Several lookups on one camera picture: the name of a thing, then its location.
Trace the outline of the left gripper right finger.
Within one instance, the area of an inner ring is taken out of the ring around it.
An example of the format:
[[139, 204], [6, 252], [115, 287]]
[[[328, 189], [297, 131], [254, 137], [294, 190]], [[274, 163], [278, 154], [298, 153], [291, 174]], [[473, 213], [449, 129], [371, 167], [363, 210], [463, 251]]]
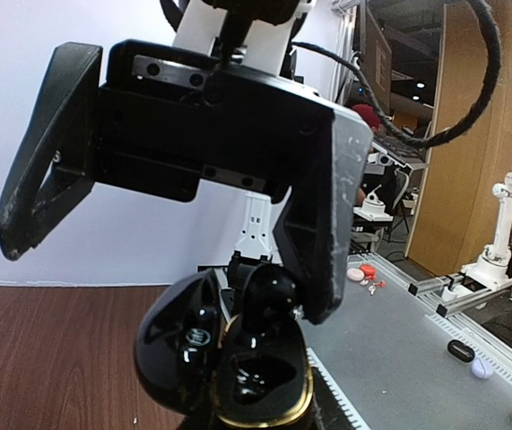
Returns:
[[324, 379], [316, 367], [313, 367], [312, 371], [315, 399], [321, 421], [320, 428], [330, 430], [362, 429], [362, 422], [346, 399], [339, 393], [333, 392], [330, 383]]

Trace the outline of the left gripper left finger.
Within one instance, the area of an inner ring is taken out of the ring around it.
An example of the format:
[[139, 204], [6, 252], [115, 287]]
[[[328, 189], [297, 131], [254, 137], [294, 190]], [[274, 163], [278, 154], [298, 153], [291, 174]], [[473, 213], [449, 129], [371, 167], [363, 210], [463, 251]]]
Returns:
[[213, 427], [213, 414], [211, 412], [196, 414], [186, 417], [178, 426], [178, 430], [211, 430]]

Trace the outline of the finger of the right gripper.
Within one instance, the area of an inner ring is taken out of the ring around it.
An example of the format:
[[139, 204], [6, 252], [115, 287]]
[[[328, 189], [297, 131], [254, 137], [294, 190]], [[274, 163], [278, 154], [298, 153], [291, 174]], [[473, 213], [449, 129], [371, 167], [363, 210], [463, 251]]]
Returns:
[[311, 323], [323, 323], [343, 301], [353, 210], [371, 141], [362, 117], [339, 107], [299, 151], [292, 170], [291, 194], [273, 233]]
[[102, 47], [66, 42], [48, 63], [0, 196], [0, 249], [19, 260], [91, 192]]

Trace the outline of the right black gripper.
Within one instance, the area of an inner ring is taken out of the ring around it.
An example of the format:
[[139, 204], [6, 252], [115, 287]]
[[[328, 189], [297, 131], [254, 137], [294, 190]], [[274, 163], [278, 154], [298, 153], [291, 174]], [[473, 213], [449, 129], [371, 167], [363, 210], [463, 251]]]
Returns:
[[109, 52], [93, 175], [181, 202], [201, 180], [280, 202], [299, 151], [333, 112], [298, 82], [129, 39]]

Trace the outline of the black earbud charging case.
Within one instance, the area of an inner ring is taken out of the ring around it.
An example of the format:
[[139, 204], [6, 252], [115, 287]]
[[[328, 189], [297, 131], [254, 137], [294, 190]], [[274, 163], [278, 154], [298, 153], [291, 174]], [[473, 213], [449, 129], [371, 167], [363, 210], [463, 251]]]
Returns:
[[211, 412], [212, 429], [313, 429], [314, 376], [294, 308], [248, 331], [242, 310], [224, 319], [214, 270], [183, 279], [141, 321], [139, 382], [185, 417]]

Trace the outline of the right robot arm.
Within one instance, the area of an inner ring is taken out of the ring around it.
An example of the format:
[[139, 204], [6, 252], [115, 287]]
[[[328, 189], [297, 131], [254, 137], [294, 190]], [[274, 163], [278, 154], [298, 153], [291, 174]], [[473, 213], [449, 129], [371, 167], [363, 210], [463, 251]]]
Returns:
[[274, 241], [305, 317], [343, 300], [351, 221], [371, 129], [281, 76], [309, 1], [191, 1], [169, 46], [53, 51], [0, 196], [0, 249], [15, 261], [95, 183], [179, 202], [201, 180], [282, 203]]

